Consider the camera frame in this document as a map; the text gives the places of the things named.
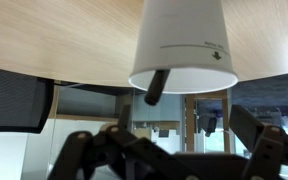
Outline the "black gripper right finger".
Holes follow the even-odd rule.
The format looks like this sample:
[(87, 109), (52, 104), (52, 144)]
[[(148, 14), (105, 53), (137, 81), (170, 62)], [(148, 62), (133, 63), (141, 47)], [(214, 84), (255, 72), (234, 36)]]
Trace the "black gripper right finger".
[(264, 150), (260, 139), (265, 126), (244, 107), (240, 105), (231, 107), (229, 126), (248, 151), (261, 152)]

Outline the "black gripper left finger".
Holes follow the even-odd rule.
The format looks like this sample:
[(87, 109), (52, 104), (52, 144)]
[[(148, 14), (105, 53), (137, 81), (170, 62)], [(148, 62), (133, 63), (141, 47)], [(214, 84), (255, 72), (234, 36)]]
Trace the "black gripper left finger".
[(124, 105), (119, 116), (118, 125), (126, 130), (130, 127), (131, 106)]

